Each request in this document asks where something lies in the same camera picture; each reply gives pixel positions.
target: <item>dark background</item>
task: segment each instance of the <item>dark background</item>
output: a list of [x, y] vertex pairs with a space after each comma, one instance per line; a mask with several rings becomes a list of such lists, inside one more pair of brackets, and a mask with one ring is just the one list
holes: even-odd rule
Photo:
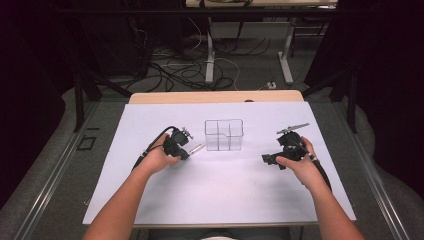
[[[122, 6], [117, 0], [100, 2], [112, 8]], [[179, 6], [178, 1], [165, 2], [170, 4], [168, 7]], [[96, 1], [54, 3], [65, 8], [75, 7], [75, 3], [87, 8], [97, 6]], [[359, 70], [358, 105], [366, 112], [376, 135], [375, 161], [424, 198], [423, 4], [418, 0], [340, 0], [338, 7], [375, 9], [375, 15], [359, 19], [347, 14], [333, 19], [305, 82], [316, 86], [337, 70], [355, 63]], [[73, 60], [104, 76], [136, 76], [141, 72], [143, 66], [138, 59], [143, 51], [135, 44], [131, 28], [123, 27], [128, 26], [128, 20], [102, 24], [94, 19], [90, 25], [86, 20], [60, 18], [41, 0], [0, 3], [0, 206], [57, 128], [65, 107], [61, 95], [73, 87]], [[143, 26], [148, 22], [142, 20], [137, 23]], [[175, 44], [172, 47], [177, 49], [181, 47], [178, 39], [190, 32], [185, 25], [178, 22], [172, 36], [160, 36], [163, 31], [154, 34], [159, 41]], [[116, 39], [112, 35], [118, 29], [121, 37]], [[71, 44], [63, 42], [64, 34], [72, 36]], [[112, 51], [101, 47], [97, 34], [108, 41]], [[347, 91], [341, 87], [346, 86], [343, 79], [328, 85]]]

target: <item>transparent acrylic cube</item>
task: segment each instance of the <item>transparent acrylic cube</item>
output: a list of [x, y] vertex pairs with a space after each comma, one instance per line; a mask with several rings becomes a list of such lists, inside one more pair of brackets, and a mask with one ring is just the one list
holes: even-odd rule
[[243, 121], [241, 119], [206, 120], [205, 137], [208, 151], [241, 150]]

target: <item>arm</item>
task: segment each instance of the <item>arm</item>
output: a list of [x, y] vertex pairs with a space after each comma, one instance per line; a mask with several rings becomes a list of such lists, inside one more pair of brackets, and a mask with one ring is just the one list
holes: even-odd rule
[[138, 205], [147, 181], [154, 173], [178, 162], [179, 157], [166, 156], [160, 145], [164, 134], [143, 161], [130, 173], [121, 187], [94, 218], [84, 239], [128, 239], [131, 234]]
[[[304, 137], [302, 140], [307, 150], [315, 155], [311, 142]], [[310, 191], [322, 239], [364, 239], [307, 155], [298, 162], [284, 157], [277, 157], [276, 161], [292, 169], [299, 181]]]

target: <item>person's right hand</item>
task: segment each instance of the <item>person's right hand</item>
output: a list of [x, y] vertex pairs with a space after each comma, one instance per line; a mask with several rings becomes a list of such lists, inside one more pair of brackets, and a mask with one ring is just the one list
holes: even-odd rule
[[[312, 143], [303, 136], [301, 138], [305, 143], [306, 149], [314, 156], [316, 156]], [[305, 185], [309, 191], [326, 185], [323, 177], [321, 176], [321, 173], [315, 167], [314, 163], [308, 155], [305, 155], [300, 161], [289, 160], [281, 156], [277, 156], [275, 160], [278, 164], [293, 170], [299, 181]]]

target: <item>gray floor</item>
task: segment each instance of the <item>gray floor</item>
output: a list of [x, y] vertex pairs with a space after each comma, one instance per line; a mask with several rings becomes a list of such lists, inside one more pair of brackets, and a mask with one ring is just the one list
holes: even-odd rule
[[[240, 42], [239, 51], [250, 50], [250, 46], [255, 46], [255, 42], [258, 43], [260, 40]], [[224, 75], [233, 79], [238, 76], [236, 86], [233, 85], [227, 90], [236, 88], [238, 90], [257, 90], [265, 86], [268, 81], [275, 81], [277, 89], [305, 88], [302, 81], [319, 43], [319, 37], [296, 40], [295, 56], [289, 59], [292, 74], [296, 80], [293, 86], [287, 86], [284, 83], [275, 53], [280, 48], [278, 42], [272, 41], [266, 53], [259, 56], [219, 56], [226, 59], [220, 60]], [[114, 79], [114, 81], [125, 82], [122, 78]], [[129, 89], [133, 92], [145, 91], [155, 86], [157, 81], [157, 79], [140, 81], [134, 83]], [[333, 151], [330, 152], [333, 160], [346, 157], [338, 155], [341, 153], [349, 153], [351, 159], [358, 158], [357, 149], [352, 148], [352, 145], [349, 144], [340, 146], [339, 139], [345, 139], [346, 143], [351, 143], [357, 138], [366, 155], [372, 156], [374, 135], [367, 123], [366, 115], [358, 108], [358, 134], [352, 138], [346, 131], [343, 121], [331, 120], [339, 119], [340, 114], [343, 114], [345, 101], [341, 104], [330, 103], [327, 97], [329, 90], [323, 89], [306, 100], [311, 103], [314, 113], [317, 113], [316, 118], [320, 129], [328, 141], [329, 150]], [[165, 91], [165, 85], [162, 84], [156, 91]], [[175, 83], [173, 91], [193, 90]], [[102, 161], [107, 154], [108, 146], [119, 122], [122, 107], [127, 101], [110, 89], [102, 88], [102, 92], [104, 93], [102, 102], [87, 103], [86, 110], [89, 113], [89, 120], [84, 126], [85, 130], [78, 134], [73, 133], [75, 102], [72, 90], [63, 95], [67, 103], [67, 111], [60, 126], [8, 203], [0, 211], [0, 239], [13, 239], [15, 236], [17, 236], [16, 239], [78, 239], [82, 236], [85, 231], [85, 227], [81, 224], [81, 216], [84, 215], [86, 209], [84, 202], [90, 197], [89, 193], [95, 187]], [[84, 135], [96, 137], [95, 145], [90, 152], [76, 150]], [[356, 160], [350, 163], [335, 161], [335, 164], [349, 198], [355, 204], [354, 210], [359, 219], [358, 227], [364, 231], [367, 239], [399, 239], [398, 236], [404, 236], [394, 234], [390, 224], [387, 224], [387, 217], [381, 211], [382, 204], [387, 202], [379, 201], [379, 192], [375, 192], [370, 187], [369, 183], [373, 179], [364, 177], [365, 171], [362, 168], [364, 165]], [[422, 217], [424, 203], [422, 199], [390, 174], [385, 173], [378, 166], [375, 167], [379, 172], [377, 180], [381, 178], [382, 185], [385, 186], [384, 190], [389, 196], [389, 203], [393, 204], [393, 209], [398, 214], [401, 223], [400, 229], [404, 227], [410, 239], [424, 239], [422, 227], [424, 226]], [[53, 172], [59, 174], [52, 177], [51, 173]], [[48, 185], [48, 189], [45, 188], [46, 183], [51, 183]], [[50, 193], [50, 195], [40, 195], [40, 193]], [[292, 228], [291, 231], [292, 237], [296, 238], [299, 229]], [[134, 231], [133, 239], [137, 238], [137, 234], [138, 231]], [[308, 226], [305, 229], [304, 239], [319, 239], [318, 234], [316, 227]]]

